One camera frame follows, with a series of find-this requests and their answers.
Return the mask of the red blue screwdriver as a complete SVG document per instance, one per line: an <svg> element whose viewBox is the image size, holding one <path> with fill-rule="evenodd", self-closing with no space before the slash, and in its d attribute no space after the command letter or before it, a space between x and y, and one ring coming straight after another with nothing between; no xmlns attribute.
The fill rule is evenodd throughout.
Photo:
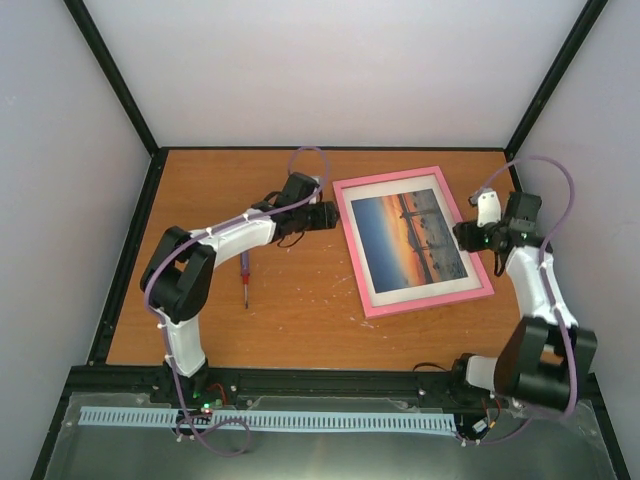
<svg viewBox="0 0 640 480"><path fill-rule="evenodd" d="M249 262L249 252L245 251L240 256L240 264L241 264L241 277L243 284L243 292L244 292L244 306L245 308L249 307L249 279L250 279L250 262Z"/></svg>

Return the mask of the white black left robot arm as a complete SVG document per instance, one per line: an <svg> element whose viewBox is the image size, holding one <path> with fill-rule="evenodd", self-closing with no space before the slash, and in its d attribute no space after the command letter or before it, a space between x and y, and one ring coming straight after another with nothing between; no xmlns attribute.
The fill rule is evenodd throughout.
<svg viewBox="0 0 640 480"><path fill-rule="evenodd" d="M162 235L140 281L144 306L158 316L166 343L165 361L177 374L172 388L186 402L201 400L208 378L201 346L199 314L214 270L251 249L292 234L336 227L334 202L322 199L319 177L291 173L284 187L269 193L244 213L191 231L173 226Z"/></svg>

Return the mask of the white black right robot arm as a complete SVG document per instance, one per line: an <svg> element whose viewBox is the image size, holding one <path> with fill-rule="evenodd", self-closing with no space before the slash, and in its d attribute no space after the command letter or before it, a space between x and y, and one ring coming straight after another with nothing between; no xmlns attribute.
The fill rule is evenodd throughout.
<svg viewBox="0 0 640 480"><path fill-rule="evenodd" d="M560 292L552 248L537 232L542 201L513 192L502 205L494 190L484 188L469 202L477 217L454 226L457 244L467 253L493 253L494 274L508 275L521 319L498 357L465 354L454 370L471 387L569 414L597 339L579 327Z"/></svg>

